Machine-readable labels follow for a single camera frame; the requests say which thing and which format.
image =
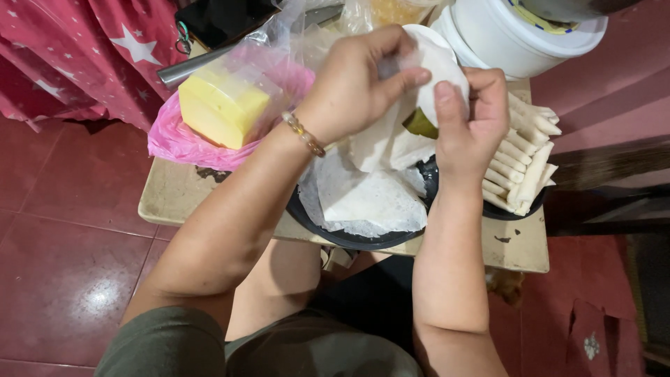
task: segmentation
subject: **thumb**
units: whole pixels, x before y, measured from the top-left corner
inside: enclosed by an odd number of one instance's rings
[[[382,80],[373,87],[375,112],[384,113],[405,92],[425,85],[430,81],[431,73],[425,68],[407,68]]]
[[[467,129],[467,120],[460,89],[449,81],[440,81],[433,89],[435,95],[435,112],[438,115],[439,129],[456,131]]]

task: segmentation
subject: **stack of spring rolls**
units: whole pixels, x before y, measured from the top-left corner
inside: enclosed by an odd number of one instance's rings
[[[526,216],[535,197],[555,183],[558,166],[548,164],[550,135],[560,135],[558,116],[548,107],[528,105],[509,93],[510,130],[488,165],[484,200],[505,211]]]

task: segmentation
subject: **person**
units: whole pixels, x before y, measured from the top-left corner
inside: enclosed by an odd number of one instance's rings
[[[379,80],[376,62],[415,42],[392,25],[338,40],[295,117],[321,146],[362,131],[424,68]],[[506,376],[488,332],[481,246],[482,179],[509,126],[502,71],[464,68],[434,87],[440,190],[411,283],[416,358],[389,340],[307,307],[319,246],[272,240],[314,155],[280,123],[191,214],[139,285],[95,375]]]

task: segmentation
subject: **yellow cheese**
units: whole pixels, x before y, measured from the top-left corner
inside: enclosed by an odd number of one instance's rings
[[[229,74],[202,70],[179,86],[182,118],[210,142],[242,148],[245,137],[268,106],[270,96]]]

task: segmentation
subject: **hand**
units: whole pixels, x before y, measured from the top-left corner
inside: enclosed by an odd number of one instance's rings
[[[470,121],[463,118],[458,88],[448,81],[435,86],[440,135],[435,152],[440,184],[481,187],[493,154],[509,128],[505,74],[500,69],[463,68],[470,83]]]
[[[296,117],[323,146],[358,133],[381,118],[405,92],[430,81],[430,71],[408,68],[386,80],[377,78],[384,56],[406,56],[415,41],[399,25],[339,39],[316,76]]]

